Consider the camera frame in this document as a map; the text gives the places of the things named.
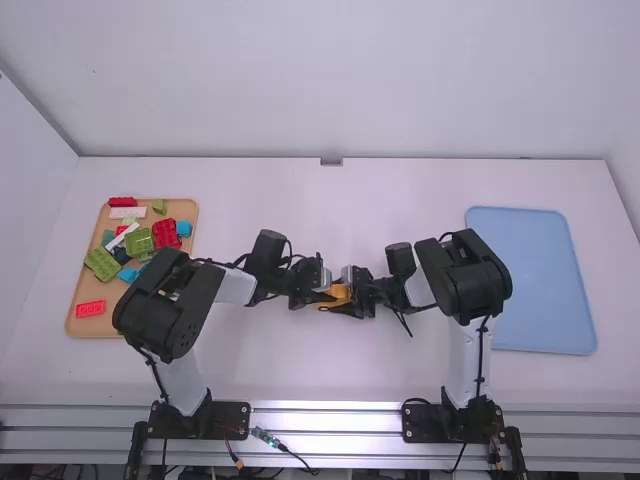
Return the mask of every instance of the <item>white wall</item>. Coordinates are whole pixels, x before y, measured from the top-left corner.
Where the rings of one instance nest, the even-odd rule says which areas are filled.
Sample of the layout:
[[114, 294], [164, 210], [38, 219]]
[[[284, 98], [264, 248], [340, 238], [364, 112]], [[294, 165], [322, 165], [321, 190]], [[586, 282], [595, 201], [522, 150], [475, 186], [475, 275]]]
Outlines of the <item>white wall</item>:
[[0, 357], [77, 162], [77, 155], [0, 72]]
[[614, 142], [607, 155], [607, 163], [636, 236], [640, 239], [640, 122]]
[[86, 154], [600, 157], [636, 0], [0, 3], [0, 57]]

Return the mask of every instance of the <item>red lego brick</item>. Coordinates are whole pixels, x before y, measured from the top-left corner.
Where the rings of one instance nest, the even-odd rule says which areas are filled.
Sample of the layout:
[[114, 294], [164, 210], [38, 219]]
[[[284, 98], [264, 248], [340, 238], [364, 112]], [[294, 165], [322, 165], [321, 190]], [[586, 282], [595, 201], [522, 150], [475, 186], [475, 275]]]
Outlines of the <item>red lego brick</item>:
[[173, 218], [165, 218], [153, 224], [151, 231], [155, 236], [156, 248], [173, 247], [180, 248], [181, 243], [176, 231], [176, 221]]
[[138, 201], [133, 197], [111, 197], [109, 199], [110, 207], [137, 207]]
[[76, 305], [76, 317], [91, 317], [100, 315], [107, 310], [106, 300], [96, 300], [94, 302], [79, 303]]

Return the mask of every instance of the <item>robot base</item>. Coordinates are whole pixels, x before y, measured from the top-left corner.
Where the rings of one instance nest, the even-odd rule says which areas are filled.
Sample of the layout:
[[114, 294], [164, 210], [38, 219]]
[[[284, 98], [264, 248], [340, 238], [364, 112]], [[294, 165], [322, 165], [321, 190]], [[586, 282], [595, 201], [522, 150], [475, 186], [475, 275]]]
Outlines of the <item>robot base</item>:
[[246, 402], [214, 402], [211, 392], [191, 417], [175, 407], [154, 402], [147, 422], [137, 422], [131, 435], [131, 448], [124, 480], [137, 480], [144, 444], [149, 438], [203, 440], [246, 440], [249, 436], [251, 405]]
[[443, 391], [443, 404], [403, 404], [402, 439], [406, 443], [489, 443], [492, 436], [503, 438], [502, 409], [486, 397], [472, 400], [469, 407], [456, 410]]
[[147, 438], [199, 438], [246, 440], [251, 405], [246, 402], [203, 403], [191, 417], [184, 417], [166, 403], [154, 402], [147, 422]]

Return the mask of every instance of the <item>white lego brick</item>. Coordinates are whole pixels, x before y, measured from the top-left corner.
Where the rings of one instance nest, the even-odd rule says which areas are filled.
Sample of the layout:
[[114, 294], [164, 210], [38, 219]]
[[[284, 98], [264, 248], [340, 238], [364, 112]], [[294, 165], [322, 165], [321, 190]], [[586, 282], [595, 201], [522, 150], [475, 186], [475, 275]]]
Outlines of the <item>white lego brick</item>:
[[145, 218], [146, 216], [147, 207], [111, 207], [109, 210], [109, 218]]
[[118, 235], [116, 238], [114, 238], [109, 243], [107, 243], [104, 246], [104, 248], [106, 248], [108, 252], [112, 252], [113, 253], [113, 249], [116, 248], [118, 245], [120, 245], [122, 242], [124, 242], [124, 236], [127, 233], [133, 232], [137, 228], [140, 228], [140, 224], [138, 222], [133, 222], [131, 225], [129, 225], [129, 227], [127, 227], [126, 230], [121, 232], [120, 235]]

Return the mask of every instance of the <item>blue tray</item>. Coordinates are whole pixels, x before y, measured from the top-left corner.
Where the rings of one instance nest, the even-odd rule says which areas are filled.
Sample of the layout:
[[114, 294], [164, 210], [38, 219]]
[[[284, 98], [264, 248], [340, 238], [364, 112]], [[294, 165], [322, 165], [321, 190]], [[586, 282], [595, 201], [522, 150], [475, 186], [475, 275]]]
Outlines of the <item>blue tray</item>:
[[590, 355], [598, 342], [569, 225], [552, 210], [472, 207], [467, 226], [505, 263], [513, 296], [493, 348]]

